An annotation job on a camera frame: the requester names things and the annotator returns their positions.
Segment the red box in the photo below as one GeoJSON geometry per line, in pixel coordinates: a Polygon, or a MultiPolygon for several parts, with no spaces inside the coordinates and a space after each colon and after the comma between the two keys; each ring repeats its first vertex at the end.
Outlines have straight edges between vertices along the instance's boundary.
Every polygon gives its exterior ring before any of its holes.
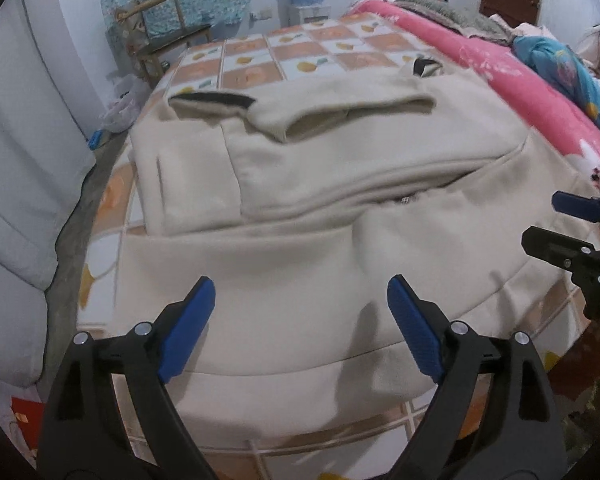
{"type": "Polygon", "coordinates": [[[31,451],[37,450],[41,437],[45,404],[13,396],[10,406],[24,442],[27,443],[31,451]]]}

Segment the pink floral blanket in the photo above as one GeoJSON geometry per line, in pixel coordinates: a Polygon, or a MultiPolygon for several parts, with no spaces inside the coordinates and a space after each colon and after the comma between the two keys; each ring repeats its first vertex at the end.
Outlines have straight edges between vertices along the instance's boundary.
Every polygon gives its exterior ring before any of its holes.
{"type": "Polygon", "coordinates": [[[466,38],[387,0],[358,0],[347,12],[376,14],[415,35],[457,65],[476,72],[600,190],[600,129],[576,104],[521,63],[508,47],[466,38]]]}

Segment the blue floral cloth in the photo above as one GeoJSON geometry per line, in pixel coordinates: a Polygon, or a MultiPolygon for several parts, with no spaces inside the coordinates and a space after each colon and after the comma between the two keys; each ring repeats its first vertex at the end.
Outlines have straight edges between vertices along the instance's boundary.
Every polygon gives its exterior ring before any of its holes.
{"type": "Polygon", "coordinates": [[[570,47],[552,38],[521,36],[513,40],[512,51],[600,129],[600,78],[570,47]]]}

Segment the grey green quilt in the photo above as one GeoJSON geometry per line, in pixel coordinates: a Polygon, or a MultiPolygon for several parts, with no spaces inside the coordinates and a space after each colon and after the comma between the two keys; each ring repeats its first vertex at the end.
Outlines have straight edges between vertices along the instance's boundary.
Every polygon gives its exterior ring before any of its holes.
{"type": "Polygon", "coordinates": [[[514,38],[508,25],[501,25],[477,11],[454,8],[442,0],[393,0],[392,3],[465,38],[480,38],[502,46],[507,46],[514,38]]]}

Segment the small blue object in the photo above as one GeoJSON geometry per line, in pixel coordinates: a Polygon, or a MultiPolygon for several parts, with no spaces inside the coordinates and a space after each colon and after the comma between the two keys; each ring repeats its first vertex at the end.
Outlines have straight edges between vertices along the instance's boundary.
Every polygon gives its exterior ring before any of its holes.
{"type": "Polygon", "coordinates": [[[92,150],[95,151],[98,149],[100,142],[102,142],[102,136],[104,135],[104,130],[99,129],[96,130],[88,140],[87,145],[92,150]]]}

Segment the white plastic bag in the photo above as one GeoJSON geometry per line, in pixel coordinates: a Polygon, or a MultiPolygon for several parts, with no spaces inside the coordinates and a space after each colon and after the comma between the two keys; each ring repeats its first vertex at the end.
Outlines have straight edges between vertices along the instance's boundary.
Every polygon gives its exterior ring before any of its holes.
{"type": "Polygon", "coordinates": [[[150,85],[129,74],[114,85],[116,98],[108,105],[106,112],[100,116],[102,128],[112,133],[122,133],[132,127],[146,101],[151,95],[150,85]]]}

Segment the white curtain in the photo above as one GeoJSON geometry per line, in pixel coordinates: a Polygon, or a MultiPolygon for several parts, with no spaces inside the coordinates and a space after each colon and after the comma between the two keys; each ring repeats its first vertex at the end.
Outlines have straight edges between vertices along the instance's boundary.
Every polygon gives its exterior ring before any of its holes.
{"type": "Polygon", "coordinates": [[[0,382],[40,378],[56,240],[95,157],[38,53],[23,0],[0,6],[0,382]]]}

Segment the white water dispenser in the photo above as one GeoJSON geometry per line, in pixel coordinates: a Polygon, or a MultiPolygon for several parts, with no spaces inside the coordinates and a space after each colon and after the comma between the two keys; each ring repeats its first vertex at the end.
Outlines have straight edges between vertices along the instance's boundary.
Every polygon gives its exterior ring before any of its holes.
{"type": "Polygon", "coordinates": [[[324,4],[312,4],[312,6],[290,4],[287,8],[288,25],[296,26],[326,21],[329,18],[330,10],[332,8],[324,4]]]}

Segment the wooden chair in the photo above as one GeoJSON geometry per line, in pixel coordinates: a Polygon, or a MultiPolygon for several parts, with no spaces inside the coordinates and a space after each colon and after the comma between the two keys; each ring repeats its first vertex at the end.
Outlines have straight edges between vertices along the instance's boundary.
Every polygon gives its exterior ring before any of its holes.
{"type": "Polygon", "coordinates": [[[151,87],[168,70],[160,61],[161,55],[179,47],[189,48],[198,38],[212,40],[211,23],[187,24],[180,0],[133,0],[124,8],[114,9],[114,21],[120,27],[126,53],[151,87]],[[166,26],[165,32],[153,32],[147,24],[147,14],[164,4],[172,6],[176,22],[166,26]]]}

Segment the wall power socket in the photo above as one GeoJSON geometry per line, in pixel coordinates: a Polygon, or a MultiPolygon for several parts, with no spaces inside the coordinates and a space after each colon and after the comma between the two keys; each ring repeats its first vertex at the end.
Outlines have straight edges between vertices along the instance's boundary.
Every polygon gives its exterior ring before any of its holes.
{"type": "Polygon", "coordinates": [[[272,8],[264,8],[261,10],[250,12],[250,20],[253,22],[272,20],[272,18],[273,18],[273,9],[272,8]]]}

